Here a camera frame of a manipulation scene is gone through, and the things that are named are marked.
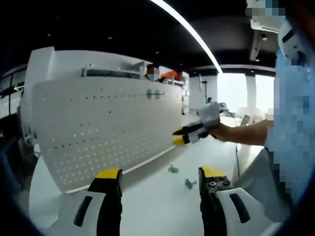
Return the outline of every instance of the desk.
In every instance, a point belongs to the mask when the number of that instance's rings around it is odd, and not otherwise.
[[[233,118],[221,118],[235,126]],[[179,173],[167,171],[169,164]],[[168,153],[124,175],[122,236],[203,235],[198,185],[192,190],[185,179],[198,181],[198,168],[211,166],[231,179],[236,170],[235,144],[211,136],[193,145],[176,147]],[[73,194],[62,194],[40,157],[30,190],[30,217],[37,227],[49,227],[58,218],[62,203]]]

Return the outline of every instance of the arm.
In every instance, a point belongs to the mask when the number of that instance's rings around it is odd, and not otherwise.
[[[223,142],[263,146],[267,138],[267,127],[272,125],[273,121],[266,119],[256,124],[239,127],[229,127],[221,123],[219,128],[211,129],[209,132]]]

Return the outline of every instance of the white pillar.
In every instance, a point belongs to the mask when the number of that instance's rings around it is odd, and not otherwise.
[[[24,94],[21,100],[21,122],[24,136],[30,135],[32,122],[32,90],[34,84],[50,79],[50,67],[55,48],[32,51],[26,70]]]
[[[247,110],[250,116],[256,111],[256,79],[255,76],[246,76],[247,84]]]

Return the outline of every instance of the light blue shirt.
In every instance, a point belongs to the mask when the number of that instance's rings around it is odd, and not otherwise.
[[[299,66],[277,53],[274,126],[266,147],[274,152],[292,200],[298,203],[315,166],[315,66]]]

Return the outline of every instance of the ceiling light strip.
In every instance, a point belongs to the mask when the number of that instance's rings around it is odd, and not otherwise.
[[[195,31],[194,28],[174,8],[172,8],[163,0],[150,0],[150,1],[158,5],[164,11],[166,11],[168,14],[174,17],[179,23],[181,23],[181,25],[195,38],[195,40],[200,44],[200,46],[206,52],[206,54],[212,61],[213,65],[216,67],[218,73],[219,74],[223,73],[215,56],[212,54],[207,44],[202,40],[202,38],[199,36],[197,31]]]

